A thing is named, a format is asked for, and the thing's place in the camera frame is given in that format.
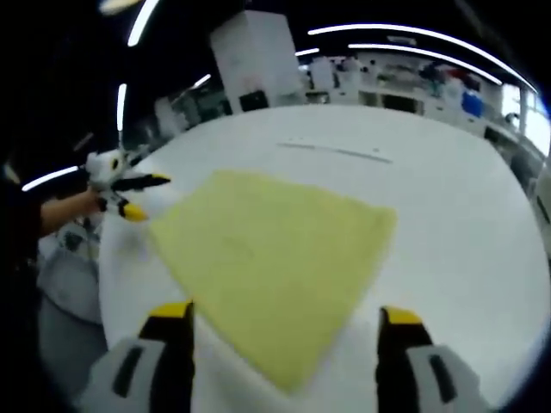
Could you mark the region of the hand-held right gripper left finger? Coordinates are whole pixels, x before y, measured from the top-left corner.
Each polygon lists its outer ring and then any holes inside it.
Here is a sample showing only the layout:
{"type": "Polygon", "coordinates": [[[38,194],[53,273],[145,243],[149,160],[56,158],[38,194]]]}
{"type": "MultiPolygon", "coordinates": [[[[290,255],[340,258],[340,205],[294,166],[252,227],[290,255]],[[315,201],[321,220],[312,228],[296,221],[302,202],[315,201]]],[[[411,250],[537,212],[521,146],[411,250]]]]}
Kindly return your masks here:
{"type": "Polygon", "coordinates": [[[194,302],[152,310],[136,337],[90,370],[81,412],[190,412],[195,376],[194,302]]]}

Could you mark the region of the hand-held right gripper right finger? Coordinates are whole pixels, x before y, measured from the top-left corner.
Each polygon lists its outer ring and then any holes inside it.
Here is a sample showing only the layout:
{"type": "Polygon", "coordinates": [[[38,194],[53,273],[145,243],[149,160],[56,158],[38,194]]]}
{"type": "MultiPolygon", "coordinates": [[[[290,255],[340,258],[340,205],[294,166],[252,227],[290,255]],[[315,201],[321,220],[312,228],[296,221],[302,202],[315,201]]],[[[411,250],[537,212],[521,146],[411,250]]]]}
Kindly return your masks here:
{"type": "Polygon", "coordinates": [[[380,309],[375,383],[379,412],[489,412],[480,381],[413,311],[380,309]]]}

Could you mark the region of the person's left hand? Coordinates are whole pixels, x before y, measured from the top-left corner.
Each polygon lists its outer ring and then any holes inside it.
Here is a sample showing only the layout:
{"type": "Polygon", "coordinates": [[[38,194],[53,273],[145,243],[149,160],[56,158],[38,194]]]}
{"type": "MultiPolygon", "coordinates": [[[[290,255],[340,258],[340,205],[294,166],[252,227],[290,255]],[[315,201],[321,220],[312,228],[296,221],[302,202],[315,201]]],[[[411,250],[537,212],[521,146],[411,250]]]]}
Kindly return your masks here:
{"type": "Polygon", "coordinates": [[[100,196],[92,187],[75,196],[77,213],[83,216],[99,213],[102,210],[100,196]]]}

